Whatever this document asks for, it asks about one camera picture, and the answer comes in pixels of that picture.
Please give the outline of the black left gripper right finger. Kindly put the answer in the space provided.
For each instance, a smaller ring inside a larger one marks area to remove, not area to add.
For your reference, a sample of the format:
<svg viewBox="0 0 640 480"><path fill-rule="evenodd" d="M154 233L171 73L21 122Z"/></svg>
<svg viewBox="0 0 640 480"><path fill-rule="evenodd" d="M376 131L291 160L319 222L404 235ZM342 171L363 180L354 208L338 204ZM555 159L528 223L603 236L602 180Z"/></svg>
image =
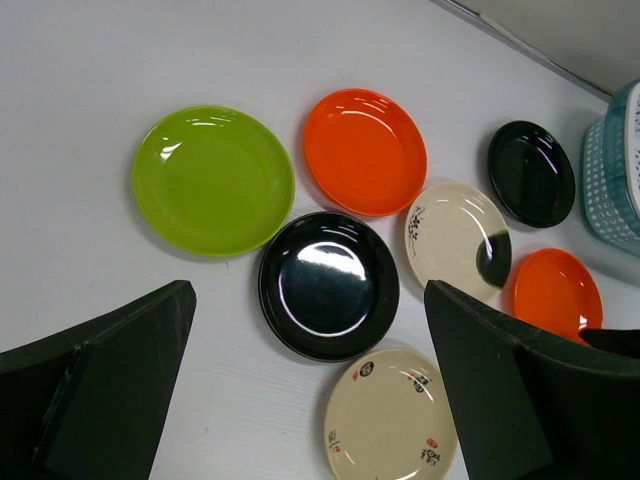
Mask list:
<svg viewBox="0 0 640 480"><path fill-rule="evenodd" d="M639 362L506 315L452 285L424 307L472 479L636 479Z"/></svg>

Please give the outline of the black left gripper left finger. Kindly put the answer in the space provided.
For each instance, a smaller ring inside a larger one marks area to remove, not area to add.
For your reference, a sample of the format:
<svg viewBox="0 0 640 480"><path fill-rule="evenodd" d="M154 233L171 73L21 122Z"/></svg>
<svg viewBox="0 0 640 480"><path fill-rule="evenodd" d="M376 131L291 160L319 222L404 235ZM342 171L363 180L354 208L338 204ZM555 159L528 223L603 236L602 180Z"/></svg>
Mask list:
<svg viewBox="0 0 640 480"><path fill-rule="evenodd" d="M2 352L2 478L148 478L196 304L176 280Z"/></svg>

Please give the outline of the small orange plate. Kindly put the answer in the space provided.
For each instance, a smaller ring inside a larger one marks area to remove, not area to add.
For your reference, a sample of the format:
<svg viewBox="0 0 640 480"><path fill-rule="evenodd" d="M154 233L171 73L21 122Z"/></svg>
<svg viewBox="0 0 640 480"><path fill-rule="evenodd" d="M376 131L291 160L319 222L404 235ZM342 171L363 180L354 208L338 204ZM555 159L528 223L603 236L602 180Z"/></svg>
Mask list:
<svg viewBox="0 0 640 480"><path fill-rule="evenodd" d="M518 268L511 294L513 316L582 344L581 332L600 329L604 310L599 289L583 263L557 248L528 255Z"/></svg>

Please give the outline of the cream plate with red marks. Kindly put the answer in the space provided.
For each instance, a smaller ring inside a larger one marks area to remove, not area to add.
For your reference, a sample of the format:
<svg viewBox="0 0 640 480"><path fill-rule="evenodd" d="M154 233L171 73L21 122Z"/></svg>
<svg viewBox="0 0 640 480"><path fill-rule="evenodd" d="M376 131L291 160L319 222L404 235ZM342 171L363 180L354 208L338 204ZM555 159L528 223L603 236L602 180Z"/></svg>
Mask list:
<svg viewBox="0 0 640 480"><path fill-rule="evenodd" d="M458 444L443 378L424 355L378 350L337 381L324 417L337 479L443 479Z"/></svg>

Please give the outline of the cream plate with black patch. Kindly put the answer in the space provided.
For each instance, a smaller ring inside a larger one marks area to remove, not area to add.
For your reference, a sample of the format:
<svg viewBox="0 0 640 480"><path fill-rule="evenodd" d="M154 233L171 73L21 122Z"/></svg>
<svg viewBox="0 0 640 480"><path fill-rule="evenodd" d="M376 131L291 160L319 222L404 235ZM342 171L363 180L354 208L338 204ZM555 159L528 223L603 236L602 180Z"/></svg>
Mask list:
<svg viewBox="0 0 640 480"><path fill-rule="evenodd" d="M470 185L449 181L423 190L409 209L404 243L421 286L442 280L490 302L507 284L507 224L489 197Z"/></svg>

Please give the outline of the large black plate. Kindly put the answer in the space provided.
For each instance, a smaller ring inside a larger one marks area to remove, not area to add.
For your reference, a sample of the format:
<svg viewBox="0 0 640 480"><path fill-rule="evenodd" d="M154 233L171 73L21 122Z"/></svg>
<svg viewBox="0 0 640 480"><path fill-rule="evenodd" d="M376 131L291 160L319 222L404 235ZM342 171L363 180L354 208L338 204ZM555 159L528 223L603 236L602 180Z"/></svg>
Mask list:
<svg viewBox="0 0 640 480"><path fill-rule="evenodd" d="M399 305L400 282L385 241L335 211L303 215L262 255L258 298L267 325L290 350L337 363L376 346Z"/></svg>

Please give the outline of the small black plate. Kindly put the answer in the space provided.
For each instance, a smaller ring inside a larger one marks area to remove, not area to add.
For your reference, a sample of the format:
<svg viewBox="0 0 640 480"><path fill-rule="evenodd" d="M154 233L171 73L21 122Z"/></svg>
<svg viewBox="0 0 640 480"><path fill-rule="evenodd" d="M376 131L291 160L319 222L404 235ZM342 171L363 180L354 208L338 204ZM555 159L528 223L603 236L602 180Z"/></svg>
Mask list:
<svg viewBox="0 0 640 480"><path fill-rule="evenodd" d="M501 126L489 144L487 169L501 204L529 227L554 227L573 208L573 167L558 140L538 124L516 120Z"/></svg>

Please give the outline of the green plate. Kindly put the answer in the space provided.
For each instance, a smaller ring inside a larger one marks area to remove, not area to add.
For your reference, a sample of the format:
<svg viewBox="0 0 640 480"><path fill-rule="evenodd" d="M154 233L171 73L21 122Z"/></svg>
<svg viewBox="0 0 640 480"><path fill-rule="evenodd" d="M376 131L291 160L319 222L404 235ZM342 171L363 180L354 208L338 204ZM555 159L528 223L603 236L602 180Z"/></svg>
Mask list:
<svg viewBox="0 0 640 480"><path fill-rule="evenodd" d="M149 226L189 253L235 256L267 243L292 209L290 157L254 117L224 106L178 110L155 124L132 162Z"/></svg>

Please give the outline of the large orange plate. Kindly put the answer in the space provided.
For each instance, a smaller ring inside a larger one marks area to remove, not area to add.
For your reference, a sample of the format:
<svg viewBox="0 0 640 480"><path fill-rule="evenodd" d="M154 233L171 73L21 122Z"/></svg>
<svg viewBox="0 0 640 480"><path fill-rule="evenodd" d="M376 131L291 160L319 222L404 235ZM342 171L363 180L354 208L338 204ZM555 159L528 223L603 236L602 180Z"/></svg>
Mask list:
<svg viewBox="0 0 640 480"><path fill-rule="evenodd" d="M363 216L404 210L427 177L418 126L396 102L372 90L347 88L322 98L305 122L303 151L318 188Z"/></svg>

